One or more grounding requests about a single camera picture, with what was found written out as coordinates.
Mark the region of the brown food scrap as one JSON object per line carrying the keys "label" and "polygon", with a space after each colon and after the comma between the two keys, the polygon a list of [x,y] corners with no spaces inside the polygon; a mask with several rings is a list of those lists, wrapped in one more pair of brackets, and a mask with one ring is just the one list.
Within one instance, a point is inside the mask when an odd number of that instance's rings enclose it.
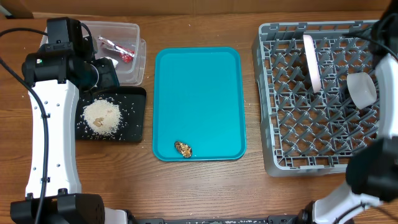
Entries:
{"label": "brown food scrap", "polygon": [[190,158],[192,156],[192,148],[183,142],[180,141],[175,141],[174,146],[176,150],[184,157],[184,158]]}

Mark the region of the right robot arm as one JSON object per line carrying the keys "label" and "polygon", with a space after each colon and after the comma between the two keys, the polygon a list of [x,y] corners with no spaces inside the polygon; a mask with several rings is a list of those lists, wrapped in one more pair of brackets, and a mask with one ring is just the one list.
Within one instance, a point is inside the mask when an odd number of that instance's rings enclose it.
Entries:
{"label": "right robot arm", "polygon": [[379,86],[377,139],[351,158],[345,181],[327,197],[310,202],[292,223],[352,223],[369,209],[397,198],[397,1],[391,1],[367,40]]}

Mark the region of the white tissue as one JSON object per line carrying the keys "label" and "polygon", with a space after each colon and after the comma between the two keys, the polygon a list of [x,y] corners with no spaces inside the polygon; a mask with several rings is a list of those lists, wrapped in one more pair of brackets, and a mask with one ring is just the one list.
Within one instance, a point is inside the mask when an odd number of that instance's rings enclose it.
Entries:
{"label": "white tissue", "polygon": [[106,59],[109,59],[110,61],[112,61],[114,68],[117,67],[119,62],[116,59],[111,58],[111,57],[106,57]]}

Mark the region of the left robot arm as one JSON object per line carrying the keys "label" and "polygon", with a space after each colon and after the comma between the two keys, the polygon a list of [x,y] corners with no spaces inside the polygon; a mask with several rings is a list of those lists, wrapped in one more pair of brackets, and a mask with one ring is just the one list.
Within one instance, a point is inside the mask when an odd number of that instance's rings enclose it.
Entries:
{"label": "left robot arm", "polygon": [[49,34],[22,66],[32,105],[32,166],[23,201],[12,202],[15,223],[133,223],[128,210],[84,194],[75,159],[75,114],[80,93],[119,86],[109,59],[94,56],[92,39]]}

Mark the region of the grey-blue bowl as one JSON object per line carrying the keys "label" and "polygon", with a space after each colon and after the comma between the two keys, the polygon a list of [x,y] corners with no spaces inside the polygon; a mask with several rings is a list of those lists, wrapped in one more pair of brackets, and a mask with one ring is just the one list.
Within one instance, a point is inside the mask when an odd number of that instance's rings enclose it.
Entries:
{"label": "grey-blue bowl", "polygon": [[348,74],[347,86],[351,99],[359,110],[377,100],[376,87],[372,78],[365,72]]}

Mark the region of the red silver wrapper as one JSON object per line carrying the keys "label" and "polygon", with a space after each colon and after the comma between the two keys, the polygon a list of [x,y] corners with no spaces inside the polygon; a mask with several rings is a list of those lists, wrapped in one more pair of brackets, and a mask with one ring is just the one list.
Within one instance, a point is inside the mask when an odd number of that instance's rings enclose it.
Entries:
{"label": "red silver wrapper", "polygon": [[122,47],[118,44],[115,44],[114,42],[102,36],[98,36],[98,40],[101,42],[102,47],[110,51],[117,52],[123,62],[129,63],[133,61],[135,57],[135,51]]}

